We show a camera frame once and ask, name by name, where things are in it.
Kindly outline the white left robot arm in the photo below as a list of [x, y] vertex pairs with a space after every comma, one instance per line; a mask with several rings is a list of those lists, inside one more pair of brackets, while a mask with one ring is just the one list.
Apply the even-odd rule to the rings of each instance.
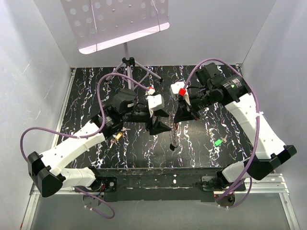
[[150, 135], [170, 131], [171, 128], [153, 116], [169, 117], [163, 110], [160, 94], [147, 96], [146, 103], [136, 102], [136, 93], [120, 90], [102, 112], [93, 116], [77, 133], [57, 146], [27, 157], [28, 172], [42, 197], [49, 197], [64, 187], [84, 186], [98, 191], [104, 183], [99, 171], [93, 167], [69, 169], [67, 165], [91, 147], [113, 137], [123, 129], [125, 122], [144, 123]]

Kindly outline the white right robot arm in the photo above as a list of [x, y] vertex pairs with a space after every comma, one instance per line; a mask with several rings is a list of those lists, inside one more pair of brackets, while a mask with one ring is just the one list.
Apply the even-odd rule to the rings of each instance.
[[190, 94], [183, 81], [170, 86], [172, 97], [178, 100], [174, 122], [197, 120], [200, 110], [219, 103], [232, 114], [249, 141], [254, 143], [248, 159], [218, 171], [216, 177], [203, 182], [206, 189], [226, 191], [242, 179], [251, 177], [262, 180], [297, 153], [295, 146], [286, 145], [275, 134], [260, 113], [252, 89], [237, 71], [225, 77], [215, 63], [210, 63], [195, 71], [195, 74], [201, 84], [196, 93]]

